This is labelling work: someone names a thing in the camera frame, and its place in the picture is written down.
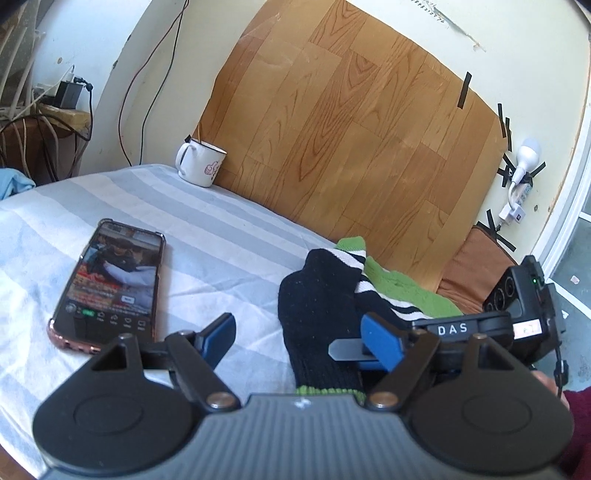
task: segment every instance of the red sleeve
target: red sleeve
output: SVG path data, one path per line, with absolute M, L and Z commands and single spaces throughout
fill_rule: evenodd
M 581 460 L 576 470 L 571 476 L 571 480 L 590 480 L 591 479 L 591 443 L 583 447 Z
M 569 476 L 575 471 L 577 478 L 591 478 L 591 470 L 580 472 L 581 467 L 591 468 L 591 387 L 580 392 L 564 392 L 564 396 L 569 401 L 570 413 L 573 416 L 574 433 L 573 437 L 560 457 L 559 465 L 561 469 Z

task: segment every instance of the white mug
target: white mug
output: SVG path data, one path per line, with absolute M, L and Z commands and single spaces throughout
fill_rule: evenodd
M 210 187 L 224 158 L 226 152 L 221 148 L 191 138 L 178 149 L 174 165 L 183 180 L 200 187 Z

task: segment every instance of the bed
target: bed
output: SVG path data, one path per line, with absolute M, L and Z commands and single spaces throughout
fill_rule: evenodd
M 200 330 L 223 312 L 235 315 L 236 342 L 216 372 L 243 401 L 295 388 L 277 318 L 279 284 L 310 249 L 332 245 L 161 165 L 78 177 L 0 202 L 0 443 L 35 476 L 46 468 L 31 436 L 35 410 L 87 360 L 54 347 L 46 324 L 102 218 L 166 234 L 157 338 Z M 248 378 L 245 365 L 254 372 Z M 165 381 L 163 372 L 151 376 Z

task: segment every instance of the brown cushion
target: brown cushion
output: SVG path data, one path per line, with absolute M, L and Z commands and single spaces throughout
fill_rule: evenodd
M 515 261 L 481 227 L 474 226 L 466 241 L 443 270 L 437 293 L 463 313 L 480 313 L 482 302 Z

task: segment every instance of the smartphone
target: smartphone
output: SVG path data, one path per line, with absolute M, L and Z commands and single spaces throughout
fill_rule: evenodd
M 51 341 L 86 353 L 121 333 L 154 341 L 165 244 L 161 233 L 102 219 L 49 320 Z

